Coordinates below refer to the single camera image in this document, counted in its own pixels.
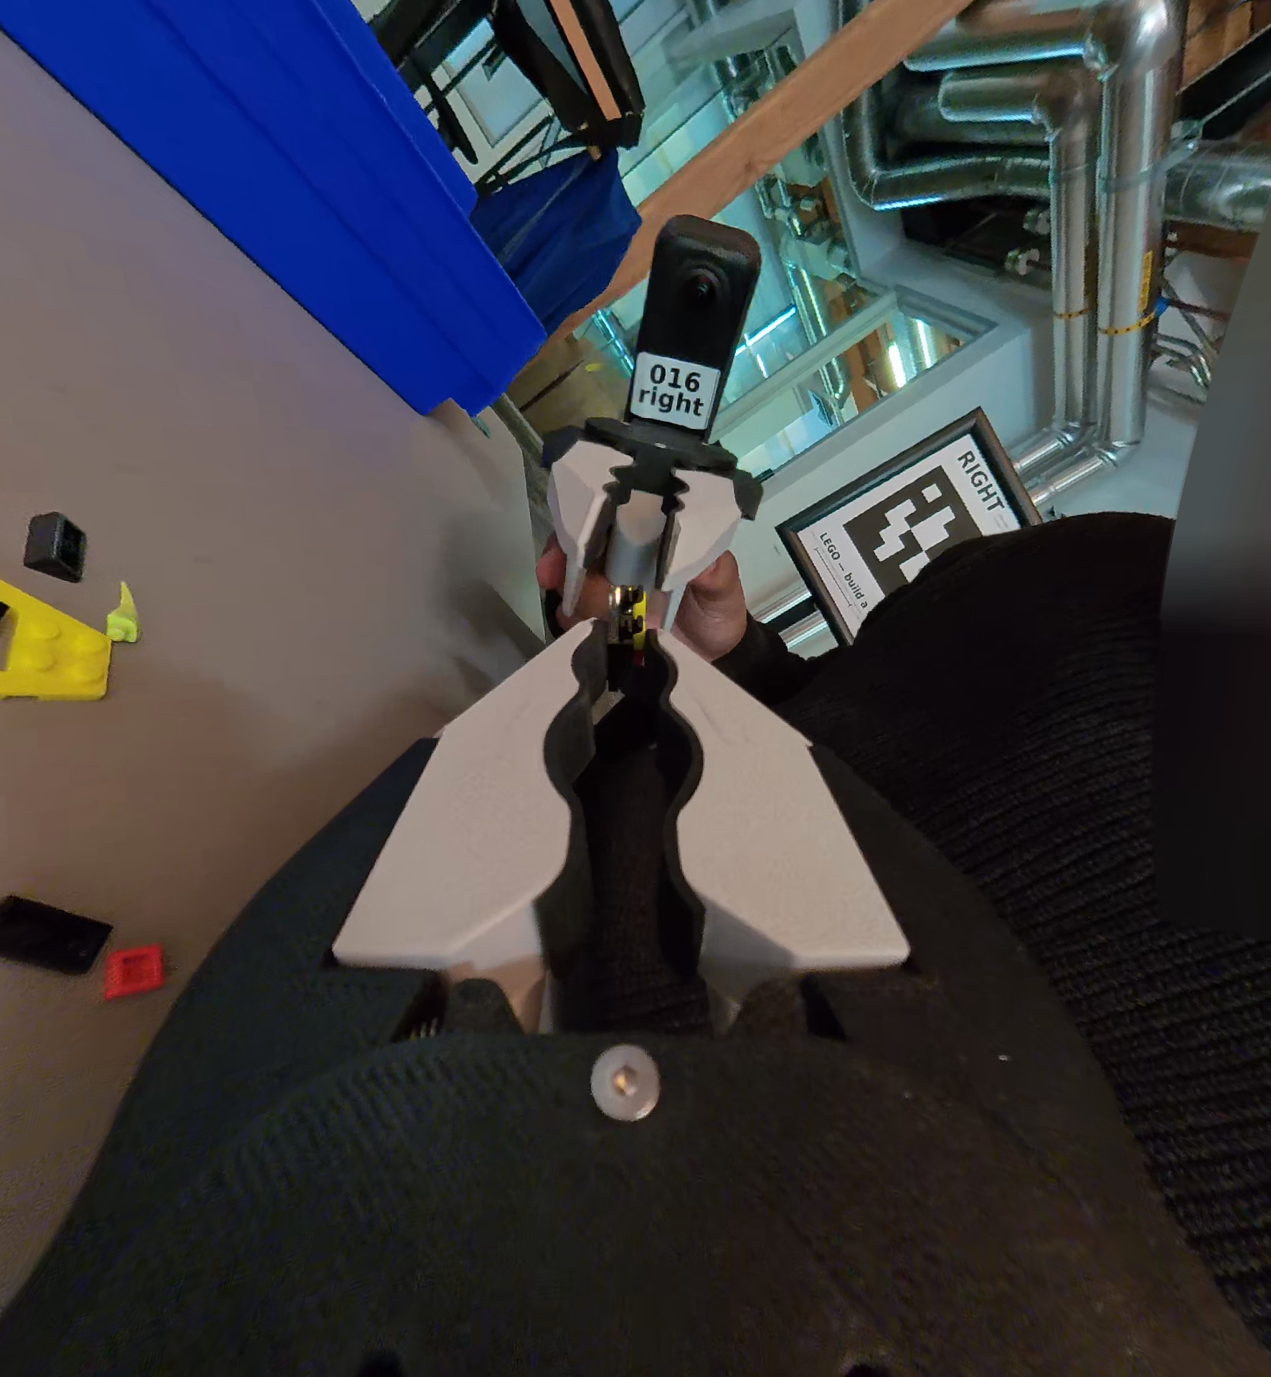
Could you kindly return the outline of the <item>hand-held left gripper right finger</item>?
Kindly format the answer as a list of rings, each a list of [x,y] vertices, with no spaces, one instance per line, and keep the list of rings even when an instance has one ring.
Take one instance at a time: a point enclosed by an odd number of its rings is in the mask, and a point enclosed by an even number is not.
[[[729,1018],[769,982],[905,965],[903,926],[810,740],[680,640],[653,632],[648,653],[670,668],[668,712],[695,748],[676,873],[702,909],[699,975]]]

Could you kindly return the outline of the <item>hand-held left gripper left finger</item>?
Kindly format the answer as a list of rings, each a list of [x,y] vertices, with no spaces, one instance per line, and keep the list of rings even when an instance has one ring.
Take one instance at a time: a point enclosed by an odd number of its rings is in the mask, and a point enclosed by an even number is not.
[[[432,742],[334,943],[356,969],[491,980],[527,1032],[555,1032],[593,922],[576,784],[595,759],[610,632],[581,623]]]

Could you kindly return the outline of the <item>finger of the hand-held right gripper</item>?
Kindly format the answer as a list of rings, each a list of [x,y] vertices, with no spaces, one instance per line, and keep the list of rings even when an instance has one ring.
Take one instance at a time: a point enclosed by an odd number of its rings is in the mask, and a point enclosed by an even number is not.
[[[744,521],[733,477],[676,474],[655,572],[655,629],[672,631],[689,583],[731,549]]]
[[[619,608],[638,604],[634,460],[595,440],[566,443],[547,472],[545,617],[557,638],[585,619],[612,623]]]

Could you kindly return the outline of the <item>small lego assembly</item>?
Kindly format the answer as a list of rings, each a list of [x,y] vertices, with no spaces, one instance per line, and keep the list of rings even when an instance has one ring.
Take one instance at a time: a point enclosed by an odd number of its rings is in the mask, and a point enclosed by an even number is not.
[[[610,589],[610,659],[608,680],[614,693],[627,687],[646,668],[648,593],[640,585]]]

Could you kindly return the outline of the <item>person's right forearm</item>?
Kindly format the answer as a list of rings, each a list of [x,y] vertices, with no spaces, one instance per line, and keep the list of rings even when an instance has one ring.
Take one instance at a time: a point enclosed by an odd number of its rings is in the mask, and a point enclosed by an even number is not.
[[[967,542],[805,659],[748,614],[714,661],[886,793],[1151,772],[1175,521],[1088,513]]]

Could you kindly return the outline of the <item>pile of loose lego pieces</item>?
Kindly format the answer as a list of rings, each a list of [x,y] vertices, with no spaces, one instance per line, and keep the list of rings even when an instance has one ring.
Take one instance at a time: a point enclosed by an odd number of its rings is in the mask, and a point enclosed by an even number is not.
[[[135,644],[143,621],[131,587],[97,631],[0,579],[0,701],[95,702],[107,697],[110,646]],[[0,960],[65,977],[93,971],[110,924],[56,905],[0,899]]]

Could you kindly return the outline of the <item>person's right hand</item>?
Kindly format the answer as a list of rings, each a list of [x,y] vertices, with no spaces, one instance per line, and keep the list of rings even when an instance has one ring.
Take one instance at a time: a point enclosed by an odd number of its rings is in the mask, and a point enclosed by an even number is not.
[[[562,591],[568,561],[555,536],[538,561],[538,585],[547,610],[547,625],[555,634],[570,631],[578,621],[608,619],[612,587],[602,574],[587,574],[574,612],[564,612]],[[674,634],[704,661],[718,663],[740,646],[750,625],[746,591],[735,553],[727,551],[685,587],[674,623]]]

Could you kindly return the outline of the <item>wooden beam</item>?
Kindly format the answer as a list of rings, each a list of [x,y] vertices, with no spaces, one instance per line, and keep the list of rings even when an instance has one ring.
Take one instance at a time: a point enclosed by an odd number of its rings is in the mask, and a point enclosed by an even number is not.
[[[642,226],[612,283],[564,320],[574,334],[597,311],[642,284],[655,243],[674,216],[712,220],[846,107],[950,25],[967,3],[876,3],[805,59],[769,95],[678,169],[640,205]]]

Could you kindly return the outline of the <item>framed marker sign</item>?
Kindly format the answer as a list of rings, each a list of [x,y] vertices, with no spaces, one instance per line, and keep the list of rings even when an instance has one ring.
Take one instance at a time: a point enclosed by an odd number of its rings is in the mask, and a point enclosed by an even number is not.
[[[778,527],[837,646],[948,551],[1043,525],[982,407]]]

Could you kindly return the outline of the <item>black folding chair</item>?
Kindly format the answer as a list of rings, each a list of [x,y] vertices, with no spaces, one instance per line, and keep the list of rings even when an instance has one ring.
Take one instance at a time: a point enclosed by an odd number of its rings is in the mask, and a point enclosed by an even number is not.
[[[370,29],[483,197],[642,139],[646,95],[608,3],[390,3]]]

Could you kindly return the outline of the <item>silver ventilation pipes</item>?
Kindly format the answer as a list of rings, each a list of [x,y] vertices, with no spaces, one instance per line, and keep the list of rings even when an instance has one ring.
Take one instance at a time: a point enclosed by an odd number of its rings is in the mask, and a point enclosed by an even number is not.
[[[1054,417],[1011,453],[1041,513],[1122,466],[1143,443],[1156,362],[1200,400],[1221,345],[1162,337],[1192,309],[1164,288],[1170,222],[1259,233],[1271,148],[1209,141],[1175,122],[1185,4],[973,4],[897,74],[937,74],[933,122],[1033,129],[1045,156],[990,148],[893,161],[882,80],[841,114],[852,190],[873,211],[986,197],[1047,199]]]

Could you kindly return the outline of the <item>blue plastic bin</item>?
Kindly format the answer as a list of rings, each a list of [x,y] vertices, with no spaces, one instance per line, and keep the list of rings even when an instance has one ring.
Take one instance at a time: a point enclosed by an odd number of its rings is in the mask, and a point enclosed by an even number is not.
[[[545,332],[477,192],[349,3],[0,3],[0,31],[419,413]]]

